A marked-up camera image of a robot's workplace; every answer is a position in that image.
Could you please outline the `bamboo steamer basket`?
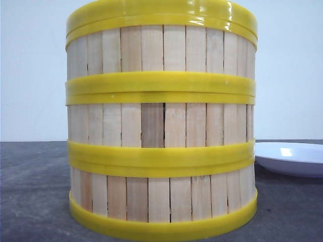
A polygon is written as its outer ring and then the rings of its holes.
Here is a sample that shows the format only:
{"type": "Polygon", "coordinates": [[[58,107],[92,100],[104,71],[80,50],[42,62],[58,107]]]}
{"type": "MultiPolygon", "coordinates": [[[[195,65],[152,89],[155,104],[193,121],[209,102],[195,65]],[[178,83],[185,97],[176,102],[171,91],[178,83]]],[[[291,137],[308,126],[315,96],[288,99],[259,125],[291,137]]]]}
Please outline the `bamboo steamer basket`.
{"type": "Polygon", "coordinates": [[[213,237],[256,213],[254,165],[222,174],[125,178],[73,171],[70,212],[104,235],[138,241],[213,237]]]}
{"type": "Polygon", "coordinates": [[[71,15],[67,100],[252,103],[256,41],[244,18],[71,15]]]}
{"type": "Polygon", "coordinates": [[[122,102],[103,103],[101,96],[68,101],[72,138],[69,164],[78,170],[124,177],[185,177],[240,170],[254,163],[254,141],[224,146],[185,146],[180,130],[165,123],[164,106],[156,114],[149,103],[132,103],[135,112],[122,114],[122,102]]]}

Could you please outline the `woven bamboo steamer lid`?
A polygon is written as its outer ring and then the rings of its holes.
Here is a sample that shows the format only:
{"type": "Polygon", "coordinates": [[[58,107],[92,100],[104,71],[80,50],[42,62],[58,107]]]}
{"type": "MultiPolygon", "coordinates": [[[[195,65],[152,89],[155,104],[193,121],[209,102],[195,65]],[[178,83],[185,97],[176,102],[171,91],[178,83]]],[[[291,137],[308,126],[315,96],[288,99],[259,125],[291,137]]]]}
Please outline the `woven bamboo steamer lid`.
{"type": "Polygon", "coordinates": [[[96,21],[141,15],[218,19],[237,24],[254,35],[257,34],[255,16],[232,1],[93,1],[78,8],[68,17],[66,34],[96,21]]]}

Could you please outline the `white plate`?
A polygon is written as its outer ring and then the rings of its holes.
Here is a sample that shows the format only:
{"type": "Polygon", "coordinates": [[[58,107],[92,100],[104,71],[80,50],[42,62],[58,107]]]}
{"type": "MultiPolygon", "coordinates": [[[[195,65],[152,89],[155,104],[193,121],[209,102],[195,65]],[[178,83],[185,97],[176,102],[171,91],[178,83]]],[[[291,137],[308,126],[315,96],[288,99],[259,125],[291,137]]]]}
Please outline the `white plate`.
{"type": "Polygon", "coordinates": [[[287,142],[255,144],[256,162],[285,175],[322,178],[322,145],[287,142]]]}

